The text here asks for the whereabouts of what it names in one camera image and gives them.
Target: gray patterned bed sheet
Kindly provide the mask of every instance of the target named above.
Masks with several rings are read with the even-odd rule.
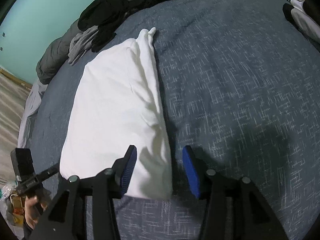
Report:
[[[226,176],[252,178],[290,239],[310,229],[320,212],[320,54],[284,18],[283,4],[174,0],[137,12],[118,28],[105,49],[143,28],[158,29],[174,190],[170,201],[115,201],[121,239],[197,239],[205,203],[188,190],[185,145]],[[59,161],[84,66],[96,55],[66,62],[48,85],[31,141],[36,171]],[[44,185],[55,193],[58,180]],[[89,239],[91,210],[89,198]]]

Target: bolt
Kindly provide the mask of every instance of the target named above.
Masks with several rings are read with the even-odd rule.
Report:
[[[78,180],[78,176],[73,175],[68,180],[69,180],[69,182],[76,182]]]
[[[214,175],[216,175],[216,171],[213,170],[213,169],[208,169],[208,170],[207,170],[207,174],[208,174],[209,176],[214,176]]]
[[[245,184],[249,184],[251,182],[251,180],[248,177],[243,177],[242,182]]]
[[[106,175],[111,175],[111,174],[113,174],[113,169],[111,169],[111,168],[106,169],[106,170],[104,171],[104,174],[106,174]]]

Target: green wall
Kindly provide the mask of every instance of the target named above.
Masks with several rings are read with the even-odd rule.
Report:
[[[29,83],[48,45],[93,0],[17,0],[0,26],[0,65]]]

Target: blue gripper pad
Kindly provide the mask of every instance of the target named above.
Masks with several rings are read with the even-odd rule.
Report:
[[[126,163],[126,166],[124,167],[124,171],[121,176],[121,194],[122,195],[124,195],[128,190],[131,176],[133,173],[133,169],[134,169],[134,166],[136,165],[136,161],[137,161],[137,148],[133,145],[130,145],[126,155],[130,154],[130,152],[131,152],[131,155]]]
[[[182,161],[188,177],[190,191],[196,198],[200,198],[200,177],[195,166],[196,158],[192,148],[189,145],[182,149]]]

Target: blue-gray fabric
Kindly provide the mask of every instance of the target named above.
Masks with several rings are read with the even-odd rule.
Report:
[[[320,212],[320,53],[284,18],[283,3],[174,0],[135,13],[117,29],[105,49],[143,28],[158,30],[174,190],[170,201],[115,201],[121,239],[197,239],[205,203],[188,189],[185,145],[228,177],[252,178],[290,239],[310,229]],[[59,161],[84,66],[96,55],[66,62],[48,85],[31,142],[36,171]],[[56,192],[57,184],[55,177],[44,185]]]

